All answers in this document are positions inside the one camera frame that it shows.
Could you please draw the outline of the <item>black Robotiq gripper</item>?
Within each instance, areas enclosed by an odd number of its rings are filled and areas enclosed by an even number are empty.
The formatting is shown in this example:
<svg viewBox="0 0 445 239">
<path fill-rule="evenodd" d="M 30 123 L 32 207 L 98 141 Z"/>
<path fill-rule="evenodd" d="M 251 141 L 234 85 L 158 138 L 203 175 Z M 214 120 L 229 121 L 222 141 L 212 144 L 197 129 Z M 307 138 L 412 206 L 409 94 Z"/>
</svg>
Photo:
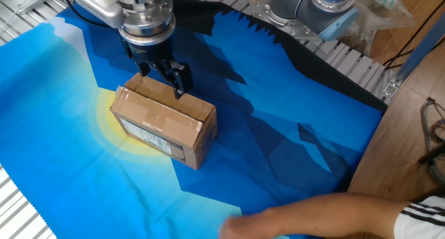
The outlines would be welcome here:
<svg viewBox="0 0 445 239">
<path fill-rule="evenodd" d="M 150 68 L 156 70 L 173 88 L 175 99 L 180 99 L 193 87 L 189 64 L 174 60 L 172 36 L 157 43 L 147 43 L 152 38 L 122 33 L 120 38 L 125 56 L 138 65 L 141 76 L 147 76 Z"/>
</svg>

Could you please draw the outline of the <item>person's bare hand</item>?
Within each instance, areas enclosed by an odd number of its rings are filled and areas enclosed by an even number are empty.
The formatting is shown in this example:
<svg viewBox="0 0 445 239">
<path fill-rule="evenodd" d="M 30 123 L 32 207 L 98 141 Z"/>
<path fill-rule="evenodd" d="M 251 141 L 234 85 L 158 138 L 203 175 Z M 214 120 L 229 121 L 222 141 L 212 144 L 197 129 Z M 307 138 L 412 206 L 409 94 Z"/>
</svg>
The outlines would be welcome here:
<svg viewBox="0 0 445 239">
<path fill-rule="evenodd" d="M 279 232 L 273 215 L 263 211 L 228 217 L 219 228 L 218 239 L 271 239 L 278 236 Z"/>
</svg>

